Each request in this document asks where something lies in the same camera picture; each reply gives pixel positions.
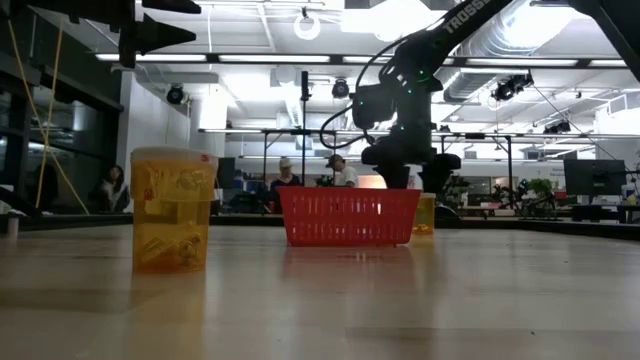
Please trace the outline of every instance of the table surface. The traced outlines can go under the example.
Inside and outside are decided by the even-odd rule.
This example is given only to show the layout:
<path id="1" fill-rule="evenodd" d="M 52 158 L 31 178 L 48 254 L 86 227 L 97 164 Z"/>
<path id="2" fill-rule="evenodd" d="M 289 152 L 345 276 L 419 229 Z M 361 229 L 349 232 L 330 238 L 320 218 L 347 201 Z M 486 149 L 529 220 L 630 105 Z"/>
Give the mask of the table surface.
<path id="1" fill-rule="evenodd" d="M 131 274 L 131 226 L 0 244 L 2 359 L 638 359 L 640 246 L 522 231 L 287 248 L 214 227 L 205 272 Z"/>

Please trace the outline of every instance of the woman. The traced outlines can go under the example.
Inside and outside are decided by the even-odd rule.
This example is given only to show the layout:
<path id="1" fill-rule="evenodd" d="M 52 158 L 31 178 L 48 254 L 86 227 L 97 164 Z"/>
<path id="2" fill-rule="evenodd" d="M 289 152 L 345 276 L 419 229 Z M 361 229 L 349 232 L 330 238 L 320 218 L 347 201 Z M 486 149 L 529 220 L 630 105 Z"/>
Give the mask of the woman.
<path id="1" fill-rule="evenodd" d="M 113 166 L 89 195 L 100 212 L 122 212 L 131 201 L 129 187 L 124 183 L 124 171 Z"/>
<path id="2" fill-rule="evenodd" d="M 271 183 L 270 188 L 270 200 L 273 201 L 273 213 L 281 214 L 282 213 L 282 204 L 280 204 L 280 195 L 278 194 L 278 188 L 280 186 L 301 186 L 302 182 L 300 178 L 296 175 L 293 175 L 291 168 L 293 164 L 291 160 L 287 158 L 280 159 L 280 176 L 278 179 Z"/>

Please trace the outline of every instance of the man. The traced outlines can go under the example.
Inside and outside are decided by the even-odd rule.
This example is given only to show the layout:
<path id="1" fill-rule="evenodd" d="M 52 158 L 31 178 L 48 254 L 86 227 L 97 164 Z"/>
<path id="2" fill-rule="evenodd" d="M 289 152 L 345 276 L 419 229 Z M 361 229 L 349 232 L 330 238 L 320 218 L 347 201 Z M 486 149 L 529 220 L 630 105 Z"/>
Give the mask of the man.
<path id="1" fill-rule="evenodd" d="M 280 176 L 278 179 L 271 183 L 270 188 L 270 200 L 273 201 L 273 212 L 276 214 L 282 213 L 282 204 L 280 203 L 280 194 L 278 194 L 278 188 L 280 186 L 302 186 L 300 178 L 293 174 L 291 168 L 293 164 L 291 160 L 287 158 L 280 159 Z"/>
<path id="2" fill-rule="evenodd" d="M 347 166 L 342 156 L 338 154 L 331 155 L 327 167 L 340 173 L 336 174 L 334 181 L 335 186 L 358 187 L 358 173 L 356 169 Z"/>

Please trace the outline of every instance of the yellow cup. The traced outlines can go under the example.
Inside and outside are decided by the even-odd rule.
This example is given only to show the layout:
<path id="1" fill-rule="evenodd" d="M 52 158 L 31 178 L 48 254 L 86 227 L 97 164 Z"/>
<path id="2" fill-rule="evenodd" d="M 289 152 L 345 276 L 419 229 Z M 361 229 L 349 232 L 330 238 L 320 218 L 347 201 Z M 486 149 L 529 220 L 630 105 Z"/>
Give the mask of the yellow cup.
<path id="1" fill-rule="evenodd" d="M 416 217 L 413 220 L 414 235 L 433 235 L 436 218 L 436 195 L 423 193 L 418 201 Z"/>
<path id="2" fill-rule="evenodd" d="M 218 159 L 185 149 L 139 148 L 131 166 L 133 271 L 203 269 Z"/>

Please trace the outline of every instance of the desk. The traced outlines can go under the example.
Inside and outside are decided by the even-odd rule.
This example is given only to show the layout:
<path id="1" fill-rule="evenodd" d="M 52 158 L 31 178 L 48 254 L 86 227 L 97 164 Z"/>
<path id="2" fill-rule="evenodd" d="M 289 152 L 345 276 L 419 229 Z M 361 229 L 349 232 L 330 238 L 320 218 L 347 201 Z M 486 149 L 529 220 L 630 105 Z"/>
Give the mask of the desk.
<path id="1" fill-rule="evenodd" d="M 640 205 L 618 205 L 620 224 L 633 224 L 633 213 L 640 211 Z"/>
<path id="2" fill-rule="evenodd" d="M 617 212 L 605 209 L 605 207 L 615 207 Z M 617 220 L 620 224 L 633 223 L 633 213 L 640 211 L 640 205 L 573 205 L 571 207 L 571 219 L 573 221 L 590 220 L 599 222 L 600 220 Z"/>

